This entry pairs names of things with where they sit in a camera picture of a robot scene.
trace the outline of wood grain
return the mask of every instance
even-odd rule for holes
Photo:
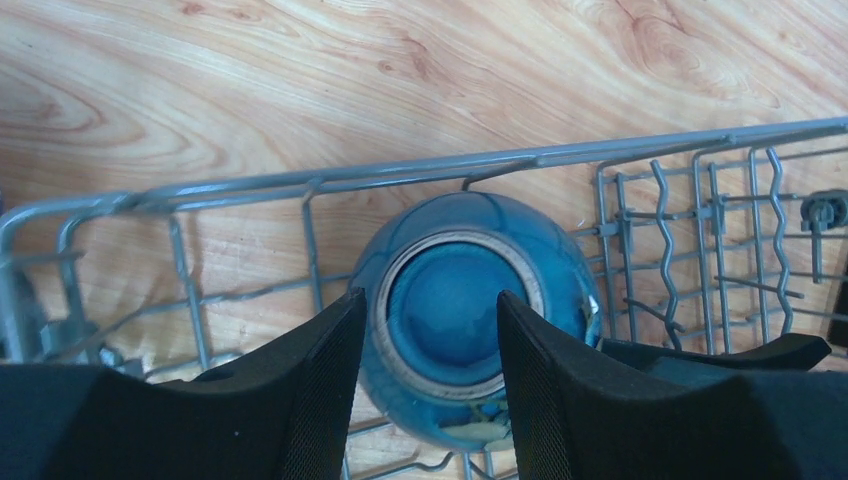
[[[848,110],[848,6],[826,0],[780,0],[767,8],[753,0],[9,0],[0,4],[0,31],[0,187],[11,205]],[[846,166],[844,155],[791,162],[786,181],[801,193],[844,187]],[[593,171],[583,165],[525,172],[480,188],[515,196],[574,229],[597,219]],[[721,181],[732,193],[743,191],[746,180],[729,173]],[[443,182],[317,199],[322,271],[349,269],[388,218],[456,188]],[[628,188],[636,208],[654,208],[650,182]],[[297,205],[216,210],[184,221],[193,274],[206,292],[306,274]],[[750,233],[749,218],[729,222],[728,235]],[[29,226],[21,250],[51,248],[56,224]],[[797,226],[797,216],[790,224]],[[691,225],[675,228],[681,248],[691,247]],[[642,258],[661,254],[656,235],[637,239]],[[80,276],[98,321],[183,295],[161,222],[93,222],[77,244],[88,252]],[[798,268],[809,269],[807,246],[791,248]],[[733,262],[740,275],[750,272],[751,252],[743,253]],[[844,258],[844,245],[827,246],[829,271]],[[774,257],[767,261],[776,265]],[[34,276],[59,316],[66,307],[55,273],[41,268]],[[674,273],[684,285],[697,267],[677,265]],[[658,278],[639,281],[646,298],[661,298]],[[327,298],[342,288],[328,287]],[[792,288],[816,308],[833,295],[829,285],[808,281]],[[734,300],[731,310],[747,314],[750,301]],[[682,305],[680,315],[702,322],[701,309]],[[300,290],[215,305],[207,321],[215,348],[250,349],[310,314],[309,293]],[[810,318],[797,325],[821,329]],[[648,328],[645,335],[658,341],[662,332]],[[750,340],[742,337],[742,344]],[[145,319],[118,341],[147,365],[193,349],[184,312]],[[359,393],[354,419],[377,416]],[[360,437],[349,445],[351,466],[369,471],[417,449],[428,462],[441,454],[394,430]],[[441,475],[404,478],[459,473],[452,465]]]

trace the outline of dishwasher rack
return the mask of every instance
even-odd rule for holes
[[[787,160],[805,161],[848,152],[848,146],[817,148],[812,145],[823,139],[845,140],[848,138],[846,133],[848,117],[840,117],[183,183],[140,193],[122,191],[49,199],[17,207],[0,218],[0,332],[5,356],[13,363],[102,363],[141,378],[189,366],[206,370],[241,354],[211,349],[204,321],[206,306],[309,288],[314,309],[320,311],[324,307],[321,287],[348,277],[348,273],[319,273],[311,205],[315,197],[445,180],[456,181],[458,188],[468,190],[477,182],[519,171],[568,168],[569,165],[585,163],[597,164],[594,179],[597,222],[570,233],[582,245],[595,242],[594,247],[600,252],[587,256],[603,296],[603,336],[646,341],[643,331],[647,314],[647,318],[665,332],[662,343],[670,348],[682,349],[686,342],[698,340],[706,353],[729,353],[734,349],[734,332],[739,330],[758,332],[754,344],[761,344],[774,336],[775,329],[779,329],[780,333],[791,331],[797,315],[814,316],[825,321],[848,320],[826,308],[793,306],[790,299],[802,298],[803,294],[789,288],[790,278],[809,279],[814,283],[846,279],[825,271],[822,251],[824,242],[842,242],[848,238],[844,229],[848,224],[848,196],[841,190],[792,192],[783,182],[783,164]],[[800,146],[801,150],[779,154],[786,146]],[[663,166],[664,159],[679,155],[687,156],[689,165]],[[763,187],[758,177],[762,175],[762,168],[770,169],[768,188]],[[719,173],[726,170],[738,170],[747,178],[746,194],[723,193],[718,179]],[[670,181],[679,178],[688,179],[688,190],[682,194],[690,198],[691,208],[670,207],[670,195],[681,194]],[[658,189],[656,209],[637,211],[631,208],[625,186],[631,181],[651,179]],[[183,225],[177,214],[280,200],[300,202],[309,278],[274,283],[248,292],[201,294],[188,269]],[[761,218],[764,208],[774,215],[775,222]],[[730,212],[737,211],[750,215],[752,234],[748,238],[731,241],[724,235],[725,220]],[[803,219],[800,232],[787,232],[787,212],[800,212]],[[77,261],[84,252],[74,248],[75,234],[82,225],[95,219],[132,215],[152,216],[167,222],[174,267],[185,298],[144,306],[111,323],[94,322],[86,313],[81,294]],[[65,219],[56,234],[55,249],[39,254],[17,253],[14,242],[20,228],[44,217]],[[682,253],[676,250],[680,242],[675,235],[675,225],[681,224],[691,228],[696,244],[695,249]],[[661,258],[656,261],[640,263],[633,257],[633,238],[645,229],[658,229],[664,249]],[[789,238],[809,242],[811,271],[792,269],[790,254],[784,247],[784,240]],[[752,275],[743,278],[727,273],[728,255],[745,249],[754,251]],[[777,259],[776,267],[770,266],[768,259],[771,257]],[[678,288],[672,274],[672,266],[676,262],[687,260],[698,264],[699,285],[691,290]],[[48,321],[32,286],[23,275],[28,267],[39,263],[58,266],[68,305],[67,318]],[[639,285],[634,276],[641,271],[659,276],[666,290],[665,300],[647,302],[639,299]],[[734,315],[729,308],[728,296],[738,289],[750,290],[754,301],[751,311],[742,316]],[[626,292],[623,299],[617,297],[619,290]],[[775,298],[777,305],[770,305],[770,298]],[[700,299],[705,320],[702,327],[687,330],[679,322],[679,306],[681,302],[692,299]],[[188,310],[194,333],[197,355],[191,361],[143,371],[140,359],[125,359],[109,347],[110,334],[127,324],[144,316],[181,309]],[[390,425],[385,419],[352,425],[349,438],[377,434]],[[453,464],[454,457],[461,462],[466,479],[517,477],[514,470],[495,472],[489,454],[478,456],[447,452],[438,464],[425,465],[412,459],[404,464],[357,475],[351,474],[345,458],[343,478],[379,479],[413,470],[436,472]]]

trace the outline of blue bowl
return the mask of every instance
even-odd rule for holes
[[[478,192],[422,202],[383,226],[351,287],[368,298],[360,380],[403,430],[454,451],[511,445],[496,298],[522,297],[595,346],[597,286],[577,244],[542,213]]]

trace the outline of bowl rim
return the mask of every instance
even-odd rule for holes
[[[541,282],[532,262],[528,261],[527,255],[518,246],[504,241],[494,232],[473,228],[458,228],[436,232],[420,238],[395,256],[380,282],[374,317],[372,317],[372,327],[374,345],[382,356],[386,367],[398,379],[415,390],[439,400],[468,402],[482,400],[501,391],[504,388],[503,372],[474,385],[450,385],[427,378],[407,365],[395,347],[388,327],[389,296],[403,267],[426,249],[446,243],[459,242],[479,245],[503,258],[523,284],[530,307],[544,317],[545,299],[542,295]]]

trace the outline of gray wire rack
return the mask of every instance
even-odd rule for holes
[[[790,331],[796,314],[839,319],[838,315],[829,313],[826,308],[795,308],[790,302],[790,298],[803,297],[802,294],[789,289],[790,277],[807,278],[816,283],[825,280],[845,281],[843,276],[830,275],[823,271],[821,252],[822,242],[842,241],[848,238],[848,235],[844,229],[839,233],[823,233],[820,228],[813,228],[809,232],[787,233],[786,211],[807,197],[797,192],[783,191],[781,160],[840,154],[848,152],[848,146],[827,149],[811,147],[783,158],[778,156],[777,150],[786,145],[804,144],[817,139],[838,140],[846,133],[848,117],[839,117],[183,183],[140,193],[121,191],[33,203],[15,208],[0,218],[0,316],[3,345],[7,360],[16,363],[105,363],[142,378],[189,366],[199,366],[201,370],[205,370],[210,365],[240,355],[238,351],[214,352],[210,349],[204,322],[206,306],[218,302],[248,300],[285,290],[311,288],[314,309],[319,311],[324,306],[321,287],[348,277],[346,273],[319,273],[319,252],[311,207],[311,201],[316,196],[444,180],[460,180],[459,188],[469,189],[476,182],[522,170],[596,162],[595,200],[598,222],[571,233],[584,245],[594,239],[600,251],[599,255],[590,256],[589,263],[605,297],[605,336],[643,341],[641,332],[646,325],[642,319],[647,314],[659,322],[665,331],[664,343],[671,348],[681,349],[686,341],[702,339],[707,353],[731,352],[734,349],[732,332],[737,329],[751,329],[759,325],[757,342],[762,343],[769,341],[772,324],[779,325],[781,333]],[[727,160],[736,152],[739,153],[735,159]],[[662,166],[662,159],[677,155],[691,155],[691,164],[682,168]],[[630,169],[624,172],[618,168],[634,162],[642,162],[645,168],[637,169],[636,173]],[[763,166],[770,167],[772,179],[769,188],[760,191],[758,170]],[[719,172],[727,169],[737,169],[745,173],[748,179],[747,194],[733,196],[722,193],[718,176]],[[669,207],[669,195],[673,190],[669,182],[675,178],[689,180],[688,191],[684,193],[692,199],[690,207],[679,211],[671,211]],[[650,179],[655,180],[659,192],[656,209],[636,211],[629,208],[625,189],[628,182]],[[187,267],[183,228],[176,214],[287,199],[300,202],[309,278],[274,283],[243,293],[201,294]],[[761,207],[770,208],[776,216],[773,231],[763,226]],[[728,212],[733,211],[747,211],[751,214],[753,234],[750,238],[734,242],[724,238],[725,217]],[[77,275],[77,261],[83,252],[74,249],[74,238],[78,229],[87,222],[114,215],[145,215],[167,222],[175,269],[183,285],[185,298],[147,305],[111,323],[96,326],[86,314]],[[44,217],[64,218],[56,235],[55,250],[36,255],[17,254],[13,245],[20,228]],[[678,222],[689,222],[694,228],[694,250],[683,253],[676,251],[679,242],[675,239],[673,225]],[[634,258],[633,238],[642,235],[644,229],[658,229],[663,238],[664,250],[661,258],[656,261],[640,262]],[[790,259],[783,247],[784,240],[789,238],[809,240],[813,258],[811,272],[791,269]],[[743,278],[728,274],[727,255],[750,248],[754,249],[756,258],[753,275]],[[772,270],[768,269],[769,262],[766,261],[769,248],[778,259],[778,268]],[[699,287],[682,291],[676,286],[672,266],[676,262],[686,260],[695,260],[698,263]],[[21,272],[39,263],[58,265],[68,305],[67,318],[52,319],[48,323],[39,324],[32,320],[30,306],[21,300],[32,295],[27,292],[26,285],[21,284]],[[659,274],[667,291],[664,301],[648,303],[639,300],[639,286],[634,276],[640,271]],[[616,297],[617,282],[623,283],[623,290],[626,292],[623,299]],[[728,307],[728,295],[734,289],[743,288],[755,292],[755,307],[742,318],[733,318]],[[719,299],[717,307],[713,302],[716,295]],[[776,297],[778,307],[772,308],[769,305],[769,295]],[[703,326],[685,331],[684,326],[678,322],[678,308],[681,302],[692,299],[701,300],[705,320]],[[138,359],[124,359],[108,346],[104,346],[110,334],[141,317],[180,309],[189,311],[197,348],[196,358],[189,362],[143,372]],[[619,321],[624,322],[623,325],[629,333],[623,331]],[[385,419],[353,425],[350,438],[372,434],[389,425]],[[386,467],[357,478],[386,478],[412,470],[441,471],[452,463],[454,456],[454,453],[448,452],[444,460],[435,465],[425,465],[412,459],[405,464]],[[517,477],[514,470],[496,474],[492,458],[488,454],[482,454],[482,462],[473,461],[472,456],[468,454],[456,456],[461,460],[466,479]],[[347,458],[344,467],[343,478],[352,478]]]

